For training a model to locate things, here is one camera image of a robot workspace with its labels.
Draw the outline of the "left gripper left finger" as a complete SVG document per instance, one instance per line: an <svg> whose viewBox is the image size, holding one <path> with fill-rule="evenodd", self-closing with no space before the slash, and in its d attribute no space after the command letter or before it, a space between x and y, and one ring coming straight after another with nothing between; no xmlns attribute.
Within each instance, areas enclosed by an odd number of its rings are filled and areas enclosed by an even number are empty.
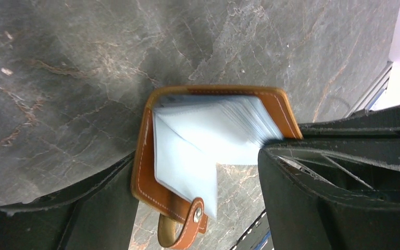
<svg viewBox="0 0 400 250"><path fill-rule="evenodd" d="M128 249L134 156L31 203L0 206L0 249Z"/></svg>

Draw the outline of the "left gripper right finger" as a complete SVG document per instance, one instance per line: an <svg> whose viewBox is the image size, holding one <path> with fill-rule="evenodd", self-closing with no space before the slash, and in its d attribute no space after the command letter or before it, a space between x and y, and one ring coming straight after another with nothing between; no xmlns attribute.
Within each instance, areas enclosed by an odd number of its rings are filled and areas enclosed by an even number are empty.
<svg viewBox="0 0 400 250"><path fill-rule="evenodd" d="M400 139L273 143L258 169L275 249L400 249Z"/></svg>

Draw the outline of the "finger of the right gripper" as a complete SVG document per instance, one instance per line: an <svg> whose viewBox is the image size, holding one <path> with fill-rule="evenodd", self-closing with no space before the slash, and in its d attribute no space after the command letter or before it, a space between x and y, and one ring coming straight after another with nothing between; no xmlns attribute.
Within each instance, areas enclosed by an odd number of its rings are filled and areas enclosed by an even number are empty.
<svg viewBox="0 0 400 250"><path fill-rule="evenodd" d="M310 138L400 138L400 105L378 111L361 110L343 119L299 125Z"/></svg>

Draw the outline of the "brown leather card holder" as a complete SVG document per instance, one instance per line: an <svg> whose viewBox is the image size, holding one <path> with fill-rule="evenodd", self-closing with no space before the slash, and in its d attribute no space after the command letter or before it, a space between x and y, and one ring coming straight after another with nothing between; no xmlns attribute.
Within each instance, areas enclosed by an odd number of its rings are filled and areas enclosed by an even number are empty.
<svg viewBox="0 0 400 250"><path fill-rule="evenodd" d="M269 141L302 137L283 89L162 87L145 104L131 192L159 212L159 244L187 249L217 217L218 164L255 165Z"/></svg>

